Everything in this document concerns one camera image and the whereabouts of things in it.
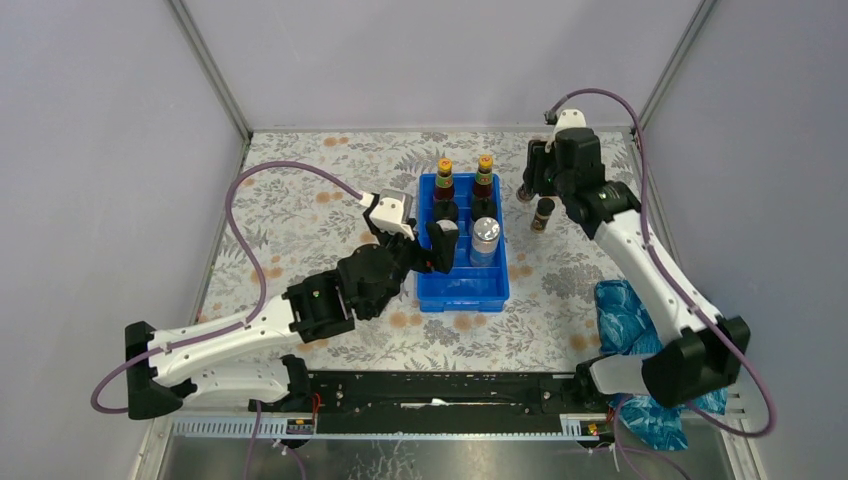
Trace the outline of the sauce bottle red label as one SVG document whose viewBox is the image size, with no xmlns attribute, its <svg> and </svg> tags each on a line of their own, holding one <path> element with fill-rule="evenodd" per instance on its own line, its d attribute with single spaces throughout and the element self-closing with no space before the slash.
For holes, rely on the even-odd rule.
<svg viewBox="0 0 848 480">
<path fill-rule="evenodd" d="M 472 186 L 472 196 L 475 200 L 492 198 L 493 164 L 494 159 L 491 155 L 484 154 L 479 157 Z"/>
</svg>

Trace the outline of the silver lid jar white beads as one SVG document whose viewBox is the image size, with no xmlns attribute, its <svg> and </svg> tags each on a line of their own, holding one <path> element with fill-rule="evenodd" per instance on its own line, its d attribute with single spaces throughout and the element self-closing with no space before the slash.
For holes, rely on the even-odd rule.
<svg viewBox="0 0 848 480">
<path fill-rule="evenodd" d="M 459 230 L 458 225 L 454 221 L 448 219 L 438 220 L 437 225 L 442 232 L 457 232 Z"/>
</svg>

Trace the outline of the small brown spice bottle front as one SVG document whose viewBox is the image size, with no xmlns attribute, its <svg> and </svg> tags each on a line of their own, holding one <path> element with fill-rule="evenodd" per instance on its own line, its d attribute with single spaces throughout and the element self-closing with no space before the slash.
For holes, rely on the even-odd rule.
<svg viewBox="0 0 848 480">
<path fill-rule="evenodd" d="M 542 233 L 547 229 L 549 219 L 555 207 L 555 201 L 549 197 L 542 197 L 538 200 L 530 226 L 533 232 Z"/>
</svg>

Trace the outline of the yellow cap sauce bottle front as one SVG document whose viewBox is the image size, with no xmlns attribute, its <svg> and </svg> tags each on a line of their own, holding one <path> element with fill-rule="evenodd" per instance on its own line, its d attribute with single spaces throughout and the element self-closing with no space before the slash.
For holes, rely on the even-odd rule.
<svg viewBox="0 0 848 480">
<path fill-rule="evenodd" d="M 437 163 L 433 190 L 433 198 L 436 202 L 452 201 L 455 196 L 452 168 L 452 161 L 447 157 L 442 157 Z"/>
</svg>

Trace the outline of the small brown spice bottle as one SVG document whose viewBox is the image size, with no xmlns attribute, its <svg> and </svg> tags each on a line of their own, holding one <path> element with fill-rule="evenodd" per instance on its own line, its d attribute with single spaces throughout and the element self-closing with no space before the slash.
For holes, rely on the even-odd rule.
<svg viewBox="0 0 848 480">
<path fill-rule="evenodd" d="M 542 233 L 547 229 L 549 219 L 555 207 L 555 201 L 549 197 L 542 197 L 538 200 L 530 226 L 533 232 Z"/>
<path fill-rule="evenodd" d="M 516 191 L 516 198 L 522 203 L 528 203 L 535 197 L 535 193 L 522 186 Z"/>
</svg>

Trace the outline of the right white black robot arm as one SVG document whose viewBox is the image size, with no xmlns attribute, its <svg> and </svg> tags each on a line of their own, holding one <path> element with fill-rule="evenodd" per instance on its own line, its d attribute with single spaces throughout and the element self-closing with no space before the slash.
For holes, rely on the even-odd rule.
<svg viewBox="0 0 848 480">
<path fill-rule="evenodd" d="M 733 385 L 751 332 L 701 296 L 644 224 L 627 184 L 607 179 L 601 142 L 588 127 L 528 143 L 520 191 L 558 198 L 618 266 L 645 306 L 662 344 L 653 354 L 604 354 L 578 365 L 575 402 L 597 412 L 616 394 L 650 396 L 671 408 Z"/>
</svg>

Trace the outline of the clear jar black knob lid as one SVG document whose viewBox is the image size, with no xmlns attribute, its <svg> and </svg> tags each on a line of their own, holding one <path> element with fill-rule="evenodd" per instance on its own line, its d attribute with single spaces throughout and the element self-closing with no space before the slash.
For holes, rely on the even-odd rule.
<svg viewBox="0 0 848 480">
<path fill-rule="evenodd" d="M 440 200 L 433 204 L 432 218 L 435 222 L 447 220 L 457 223 L 459 213 L 459 207 L 452 200 Z"/>
</svg>

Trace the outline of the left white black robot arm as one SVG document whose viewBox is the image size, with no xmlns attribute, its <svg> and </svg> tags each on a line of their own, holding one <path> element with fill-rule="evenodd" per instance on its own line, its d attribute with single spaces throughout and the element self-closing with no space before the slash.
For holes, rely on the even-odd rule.
<svg viewBox="0 0 848 480">
<path fill-rule="evenodd" d="M 381 245 L 362 245 L 335 269 L 271 297 L 255 316 L 233 315 L 171 330 L 144 321 L 127 326 L 128 417 L 161 417 L 199 398 L 301 409 L 312 396 L 302 359 L 286 354 L 268 370 L 242 370 L 236 360 L 265 348 L 349 332 L 356 321 L 379 317 L 410 272 L 449 272 L 460 237 L 458 225 L 440 220 L 427 223 L 426 230 L 433 239 L 431 248 L 402 234 Z"/>
</svg>

